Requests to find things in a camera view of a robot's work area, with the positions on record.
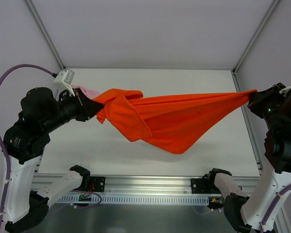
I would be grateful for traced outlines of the orange t shirt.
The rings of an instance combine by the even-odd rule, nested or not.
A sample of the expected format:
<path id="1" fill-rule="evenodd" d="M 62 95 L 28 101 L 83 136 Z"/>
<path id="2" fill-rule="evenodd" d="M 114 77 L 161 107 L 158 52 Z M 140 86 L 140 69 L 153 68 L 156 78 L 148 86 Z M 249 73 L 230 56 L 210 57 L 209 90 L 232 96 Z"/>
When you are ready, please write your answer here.
<path id="1" fill-rule="evenodd" d="M 139 90 L 110 89 L 94 101 L 104 105 L 97 120 L 108 120 L 130 142 L 143 140 L 172 154 L 183 154 L 253 93 L 256 90 L 145 98 Z"/>

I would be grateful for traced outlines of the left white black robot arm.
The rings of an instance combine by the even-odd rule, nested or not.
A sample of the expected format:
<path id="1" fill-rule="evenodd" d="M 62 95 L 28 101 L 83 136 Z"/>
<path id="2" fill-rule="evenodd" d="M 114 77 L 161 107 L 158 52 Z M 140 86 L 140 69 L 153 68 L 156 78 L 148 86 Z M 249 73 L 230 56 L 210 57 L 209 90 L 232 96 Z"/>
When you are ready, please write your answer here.
<path id="1" fill-rule="evenodd" d="M 0 220 L 9 233 L 21 233 L 40 224 L 51 206 L 70 191 L 91 188 L 90 171 L 75 165 L 51 185 L 31 190 L 50 133 L 71 120 L 90 120 L 104 107 L 78 88 L 73 92 L 58 101 L 46 87 L 30 90 L 21 100 L 17 122 L 4 134 L 3 145 L 10 161 L 5 165 L 9 178 L 8 187 L 2 191 L 6 199 L 0 203 Z"/>

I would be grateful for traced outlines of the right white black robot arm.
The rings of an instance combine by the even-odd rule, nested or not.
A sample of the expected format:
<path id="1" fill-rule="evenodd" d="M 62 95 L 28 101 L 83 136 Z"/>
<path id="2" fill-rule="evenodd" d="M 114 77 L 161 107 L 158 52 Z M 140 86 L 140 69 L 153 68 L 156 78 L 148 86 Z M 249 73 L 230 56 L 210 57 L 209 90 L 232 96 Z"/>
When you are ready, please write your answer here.
<path id="1" fill-rule="evenodd" d="M 205 187 L 212 193 L 220 191 L 224 215 L 235 231 L 270 233 L 291 193 L 291 86 L 278 83 L 251 94 L 247 107 L 264 119 L 268 128 L 266 159 L 252 195 L 248 197 L 236 185 L 230 172 L 217 168 L 209 172 Z"/>

